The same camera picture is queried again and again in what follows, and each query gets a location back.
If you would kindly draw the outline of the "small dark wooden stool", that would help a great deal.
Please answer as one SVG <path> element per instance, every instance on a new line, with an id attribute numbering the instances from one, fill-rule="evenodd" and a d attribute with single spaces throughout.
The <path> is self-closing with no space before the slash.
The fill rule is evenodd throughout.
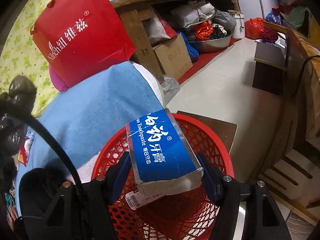
<path id="1" fill-rule="evenodd" d="M 280 48 L 270 44 L 256 44 L 255 72 L 252 87 L 275 95 L 283 90 L 283 76 L 286 71 L 284 55 Z"/>

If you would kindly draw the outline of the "large metal basin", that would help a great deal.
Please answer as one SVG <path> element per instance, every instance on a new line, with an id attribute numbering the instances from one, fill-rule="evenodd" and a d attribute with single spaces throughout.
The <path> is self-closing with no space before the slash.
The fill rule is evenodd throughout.
<path id="1" fill-rule="evenodd" d="M 190 45 L 199 53 L 213 53 L 229 46 L 235 27 L 236 21 L 229 12 L 217 10 L 207 19 L 186 28 L 185 33 Z"/>

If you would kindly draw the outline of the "white barcode label paper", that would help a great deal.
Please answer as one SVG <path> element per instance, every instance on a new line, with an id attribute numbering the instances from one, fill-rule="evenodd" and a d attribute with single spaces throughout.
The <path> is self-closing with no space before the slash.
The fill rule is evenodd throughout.
<path id="1" fill-rule="evenodd" d="M 163 196 L 163 194 L 145 196 L 144 194 L 136 190 L 125 194 L 125 200 L 131 210 L 137 210 L 138 208 L 150 204 L 151 202 L 154 202 L 162 198 Z"/>

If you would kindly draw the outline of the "red paper shopping bag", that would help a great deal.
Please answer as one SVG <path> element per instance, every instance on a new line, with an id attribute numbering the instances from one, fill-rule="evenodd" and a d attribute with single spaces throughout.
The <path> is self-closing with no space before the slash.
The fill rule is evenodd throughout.
<path id="1" fill-rule="evenodd" d="M 109 0 L 51 0 L 30 34 L 68 87 L 136 51 Z"/>

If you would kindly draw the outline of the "blue blanket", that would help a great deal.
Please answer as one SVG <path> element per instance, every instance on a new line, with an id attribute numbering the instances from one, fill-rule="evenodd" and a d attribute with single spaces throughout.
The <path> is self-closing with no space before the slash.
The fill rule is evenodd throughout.
<path id="1" fill-rule="evenodd" d="M 109 139 L 129 122 L 161 109 L 147 81 L 126 61 L 57 94 L 38 120 L 87 183 Z"/>

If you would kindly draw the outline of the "brown cardboard box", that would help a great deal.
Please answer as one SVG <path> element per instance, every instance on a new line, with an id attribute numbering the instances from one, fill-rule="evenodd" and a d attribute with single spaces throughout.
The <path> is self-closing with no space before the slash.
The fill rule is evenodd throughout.
<path id="1" fill-rule="evenodd" d="M 192 66 L 181 35 L 153 47 L 163 74 L 179 80 Z"/>

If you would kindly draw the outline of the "pink white bed sheet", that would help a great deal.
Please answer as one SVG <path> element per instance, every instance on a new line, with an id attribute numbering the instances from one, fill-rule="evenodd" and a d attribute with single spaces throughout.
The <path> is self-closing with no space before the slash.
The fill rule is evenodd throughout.
<path id="1" fill-rule="evenodd" d="M 149 86 L 151 87 L 152 91 L 154 92 L 155 96 L 161 103 L 162 107 L 165 108 L 167 106 L 165 102 L 164 92 L 163 88 L 161 87 L 161 84 L 159 81 L 154 77 L 154 75 L 149 72 L 145 67 L 143 67 L 141 64 L 135 63 L 131 61 L 133 66 L 140 72 L 142 77 L 147 81 Z"/>

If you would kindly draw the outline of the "red plastic bag on floor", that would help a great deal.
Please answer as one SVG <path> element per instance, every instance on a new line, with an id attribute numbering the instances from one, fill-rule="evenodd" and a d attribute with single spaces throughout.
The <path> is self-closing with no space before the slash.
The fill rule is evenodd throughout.
<path id="1" fill-rule="evenodd" d="M 264 20 L 260 17 L 250 18 L 245 22 L 245 36 L 253 40 L 261 39 L 265 30 Z"/>

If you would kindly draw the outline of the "black plastic trash bag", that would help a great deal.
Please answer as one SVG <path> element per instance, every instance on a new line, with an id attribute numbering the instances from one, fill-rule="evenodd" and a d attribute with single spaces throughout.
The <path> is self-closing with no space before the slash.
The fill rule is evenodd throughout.
<path id="1" fill-rule="evenodd" d="M 21 109 L 32 112 L 37 88 L 23 75 L 13 78 L 9 90 L 1 94 L 1 101 L 12 103 Z M 17 170 L 13 156 L 18 153 L 27 133 L 27 126 L 20 120 L 1 113 L 1 194 L 13 187 Z"/>

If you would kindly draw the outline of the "magenta pillow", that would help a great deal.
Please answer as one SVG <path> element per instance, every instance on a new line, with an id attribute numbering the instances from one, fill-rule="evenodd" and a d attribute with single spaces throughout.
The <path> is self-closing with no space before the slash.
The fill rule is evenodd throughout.
<path id="1" fill-rule="evenodd" d="M 49 65 L 49 75 L 53 86 L 60 92 L 65 92 L 69 87 L 67 84 L 59 77 L 54 68 Z"/>

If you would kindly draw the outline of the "red plastic mesh basket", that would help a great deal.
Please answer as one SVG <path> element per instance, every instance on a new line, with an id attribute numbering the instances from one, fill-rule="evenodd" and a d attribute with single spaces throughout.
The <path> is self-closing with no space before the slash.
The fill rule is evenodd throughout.
<path id="1" fill-rule="evenodd" d="M 194 153 L 204 153 L 223 173 L 234 175 L 229 156 L 235 124 L 182 111 L 174 114 Z M 111 222 L 118 239 L 208 239 L 218 208 L 209 201 L 203 187 L 161 197 L 131 209 L 125 195 L 135 191 L 130 172 L 120 198 L 109 207 Z"/>

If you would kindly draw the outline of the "green clover pattern quilt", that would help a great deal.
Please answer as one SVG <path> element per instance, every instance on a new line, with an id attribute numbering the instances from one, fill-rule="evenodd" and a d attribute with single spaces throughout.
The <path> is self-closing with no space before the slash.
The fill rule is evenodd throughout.
<path id="1" fill-rule="evenodd" d="M 50 0 L 28 0 L 17 16 L 1 51 L 1 92 L 14 77 L 26 76 L 37 88 L 32 115 L 41 115 L 58 90 L 49 76 L 49 64 L 33 42 L 30 29 Z"/>

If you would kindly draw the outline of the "wooden shelf table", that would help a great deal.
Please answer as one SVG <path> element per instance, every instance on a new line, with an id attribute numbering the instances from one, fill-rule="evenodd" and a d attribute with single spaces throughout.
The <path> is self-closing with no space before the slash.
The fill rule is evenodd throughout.
<path id="1" fill-rule="evenodd" d="M 152 18 L 154 13 L 152 5 L 163 5 L 164 9 L 169 11 L 170 5 L 180 1 L 191 0 L 115 0 L 111 2 L 136 48 L 131 59 L 143 65 L 160 83 L 164 82 L 163 73 L 143 26 L 143 21 Z M 216 4 L 219 8 L 240 11 L 239 0 L 223 0 Z"/>

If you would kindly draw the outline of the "blue toothpaste box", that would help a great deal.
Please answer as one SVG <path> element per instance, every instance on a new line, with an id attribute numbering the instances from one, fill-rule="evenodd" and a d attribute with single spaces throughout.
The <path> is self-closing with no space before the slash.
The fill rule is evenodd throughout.
<path id="1" fill-rule="evenodd" d="M 126 125 L 137 190 L 144 196 L 175 195 L 201 186 L 203 167 L 168 109 Z"/>

